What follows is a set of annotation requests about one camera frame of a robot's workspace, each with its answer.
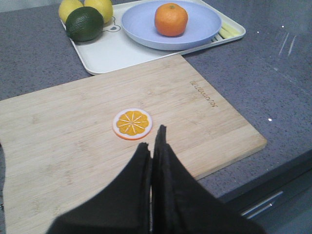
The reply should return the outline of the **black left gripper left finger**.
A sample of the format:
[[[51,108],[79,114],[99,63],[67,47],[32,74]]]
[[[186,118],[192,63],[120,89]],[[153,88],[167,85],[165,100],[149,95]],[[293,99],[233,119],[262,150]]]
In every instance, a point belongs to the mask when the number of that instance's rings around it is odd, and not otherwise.
[[[100,193],[58,216],[49,234],[147,234],[152,158],[140,143],[131,160]]]

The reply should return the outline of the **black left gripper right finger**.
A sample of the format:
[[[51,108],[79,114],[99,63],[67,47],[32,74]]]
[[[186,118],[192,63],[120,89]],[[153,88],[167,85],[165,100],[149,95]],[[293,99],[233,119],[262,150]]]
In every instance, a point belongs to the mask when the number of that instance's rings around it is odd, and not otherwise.
[[[161,125],[152,170],[155,234],[263,234],[265,230],[212,196],[186,170]]]

